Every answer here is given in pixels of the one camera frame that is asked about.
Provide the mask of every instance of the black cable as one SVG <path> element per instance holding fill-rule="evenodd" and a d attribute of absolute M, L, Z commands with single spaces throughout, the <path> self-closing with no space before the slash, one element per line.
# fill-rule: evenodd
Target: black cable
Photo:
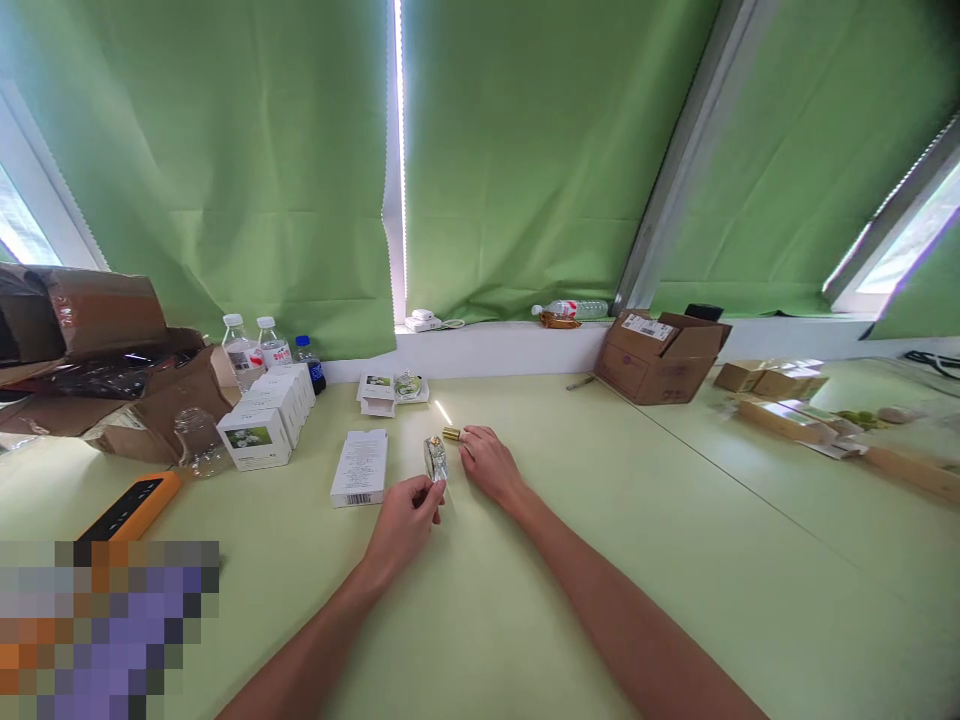
<path fill-rule="evenodd" d="M 960 380 L 960 375 L 948 373 L 945 368 L 960 369 L 960 358 L 952 358 L 946 355 L 937 355 L 936 353 L 923 352 L 922 350 L 909 350 L 904 353 L 905 360 L 911 360 L 921 365 L 929 365 L 938 373 L 951 380 Z"/>

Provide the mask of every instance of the white box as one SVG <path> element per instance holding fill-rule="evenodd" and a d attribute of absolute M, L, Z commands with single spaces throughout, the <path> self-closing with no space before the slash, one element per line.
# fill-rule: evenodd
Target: white box
<path fill-rule="evenodd" d="M 317 404 L 317 396 L 313 392 L 313 382 L 310 380 L 310 368 L 307 367 L 306 363 L 279 365 L 270 368 L 270 372 L 272 373 L 277 373 L 277 371 L 279 371 L 280 375 L 293 375 L 299 380 L 300 392 L 303 394 L 303 398 L 308 407 L 312 408 Z"/>
<path fill-rule="evenodd" d="M 333 506 L 382 503 L 386 472 L 387 431 L 348 432 L 330 489 Z"/>
<path fill-rule="evenodd" d="M 290 462 L 290 441 L 276 408 L 233 410 L 217 423 L 217 430 L 237 470 L 261 470 Z"/>
<path fill-rule="evenodd" d="M 294 409 L 296 390 L 289 392 L 267 392 L 263 390 L 251 390 L 237 403 L 234 410 L 243 412 L 253 412 L 255 410 L 269 410 L 276 408 L 280 411 L 280 419 L 283 420 L 283 429 L 287 433 L 287 439 L 290 441 L 290 448 L 296 448 L 300 442 L 300 428 L 303 424 L 300 422 L 300 416 Z"/>
<path fill-rule="evenodd" d="M 393 389 L 393 375 L 378 370 L 364 370 L 357 388 L 360 412 L 377 417 L 397 416 L 397 396 Z"/>
<path fill-rule="evenodd" d="M 260 378 L 253 384 L 251 390 L 259 390 L 261 392 L 292 393 L 294 410 L 297 412 L 297 417 L 300 418 L 300 424 L 303 425 L 307 421 L 307 414 L 309 410 L 303 402 L 303 396 L 297 392 L 297 387 L 297 379 L 292 375 L 268 373 L 261 375 Z"/>

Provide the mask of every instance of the product box with flower image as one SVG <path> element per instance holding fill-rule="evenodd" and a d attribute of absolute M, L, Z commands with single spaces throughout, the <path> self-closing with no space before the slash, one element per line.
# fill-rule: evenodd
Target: product box with flower image
<path fill-rule="evenodd" d="M 237 470 L 261 470 L 290 462 L 290 440 L 276 408 L 235 409 L 223 416 L 217 430 Z"/>

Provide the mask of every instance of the plastic water bottle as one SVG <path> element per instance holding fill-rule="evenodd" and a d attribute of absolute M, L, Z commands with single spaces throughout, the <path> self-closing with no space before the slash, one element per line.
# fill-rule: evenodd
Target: plastic water bottle
<path fill-rule="evenodd" d="M 607 317 L 607 313 L 610 312 L 610 305 L 603 300 L 554 300 L 546 307 L 534 305 L 530 308 L 532 315 L 539 315 L 542 312 L 566 315 L 575 320 L 596 320 L 597 318 Z"/>
<path fill-rule="evenodd" d="M 310 382 L 313 383 L 313 394 L 319 395 L 327 387 L 327 379 L 323 376 L 320 358 L 310 349 L 310 336 L 297 335 L 297 362 L 305 362 L 310 370 Z"/>
<path fill-rule="evenodd" d="M 223 349 L 233 366 L 233 374 L 237 376 L 240 392 L 246 392 L 265 371 L 263 353 L 260 352 L 259 343 L 247 337 L 242 316 L 237 313 L 224 315 L 223 322 L 227 326 Z"/>
<path fill-rule="evenodd" d="M 260 327 L 260 351 L 267 370 L 277 365 L 292 365 L 290 343 L 282 335 L 277 335 L 276 321 L 269 316 L 257 318 L 257 325 Z"/>

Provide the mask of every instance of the open cardboard box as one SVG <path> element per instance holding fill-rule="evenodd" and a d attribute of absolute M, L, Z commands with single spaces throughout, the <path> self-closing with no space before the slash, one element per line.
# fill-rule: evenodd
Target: open cardboard box
<path fill-rule="evenodd" d="M 637 405 L 688 403 L 730 336 L 730 325 L 688 315 L 624 310 L 600 349 L 596 373 Z"/>
<path fill-rule="evenodd" d="M 49 367 L 50 362 L 159 344 L 166 337 L 163 311 L 148 278 L 0 263 L 0 365 L 46 362 Z"/>
<path fill-rule="evenodd" d="M 217 422 L 231 409 L 210 364 L 214 348 L 204 347 L 195 330 L 168 328 L 160 352 L 199 350 L 190 362 L 151 376 L 139 400 L 104 400 L 32 395 L 0 409 L 0 432 L 79 437 L 103 452 L 170 464 L 180 459 L 173 432 L 177 413 L 188 407 L 206 410 Z M 64 360 L 0 370 L 0 386 L 35 377 Z"/>

